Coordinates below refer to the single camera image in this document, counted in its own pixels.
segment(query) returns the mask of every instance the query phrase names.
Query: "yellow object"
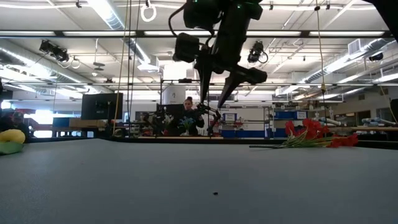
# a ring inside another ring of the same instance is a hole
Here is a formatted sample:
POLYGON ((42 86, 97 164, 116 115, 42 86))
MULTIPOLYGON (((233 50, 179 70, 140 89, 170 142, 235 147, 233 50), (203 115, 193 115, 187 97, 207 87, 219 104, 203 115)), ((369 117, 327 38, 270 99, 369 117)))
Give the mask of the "yellow object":
POLYGON ((17 129, 10 129, 0 133, 0 142, 16 142, 23 144, 25 142, 25 134, 17 129))

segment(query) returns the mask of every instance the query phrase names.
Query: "green cloth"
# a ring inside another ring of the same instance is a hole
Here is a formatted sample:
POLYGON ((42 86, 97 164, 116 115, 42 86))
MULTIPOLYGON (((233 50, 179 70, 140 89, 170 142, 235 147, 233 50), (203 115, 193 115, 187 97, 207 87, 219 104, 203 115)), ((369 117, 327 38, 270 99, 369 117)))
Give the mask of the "green cloth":
POLYGON ((0 156, 9 155, 17 152, 22 152, 24 147, 21 143, 16 142, 0 142, 0 156))

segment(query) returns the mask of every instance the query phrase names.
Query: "dark hair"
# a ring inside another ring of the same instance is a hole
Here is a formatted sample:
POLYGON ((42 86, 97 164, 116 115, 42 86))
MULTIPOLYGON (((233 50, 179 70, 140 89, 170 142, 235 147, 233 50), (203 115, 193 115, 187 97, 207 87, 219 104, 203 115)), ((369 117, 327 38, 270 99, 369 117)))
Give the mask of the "dark hair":
POLYGON ((191 101, 191 103, 192 103, 192 97, 191 96, 188 96, 186 100, 191 101))

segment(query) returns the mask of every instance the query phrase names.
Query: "woman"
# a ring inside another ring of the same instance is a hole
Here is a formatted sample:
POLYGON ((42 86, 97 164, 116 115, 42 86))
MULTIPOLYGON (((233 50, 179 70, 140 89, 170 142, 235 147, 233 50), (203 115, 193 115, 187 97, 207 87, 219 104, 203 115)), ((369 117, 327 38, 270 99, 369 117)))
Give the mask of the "woman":
POLYGON ((193 106, 192 97, 188 96, 187 99, 184 101, 185 111, 183 113, 183 116, 185 118, 192 118, 194 120, 194 122, 189 127, 188 132, 189 132, 189 135, 195 136, 195 135, 198 135, 197 127, 203 128, 205 125, 205 121, 203 120, 201 115, 198 114, 197 110, 192 109, 192 106, 193 106))

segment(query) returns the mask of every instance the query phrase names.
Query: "monitor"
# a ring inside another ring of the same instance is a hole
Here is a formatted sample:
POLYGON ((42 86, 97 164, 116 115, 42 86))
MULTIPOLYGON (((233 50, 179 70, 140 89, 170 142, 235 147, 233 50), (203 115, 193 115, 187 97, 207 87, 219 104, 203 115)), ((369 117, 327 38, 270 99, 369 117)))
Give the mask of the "monitor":
POLYGON ((123 94, 101 93, 83 95, 81 101, 81 119, 114 119, 116 101, 119 94, 118 114, 116 119, 123 118, 123 94))

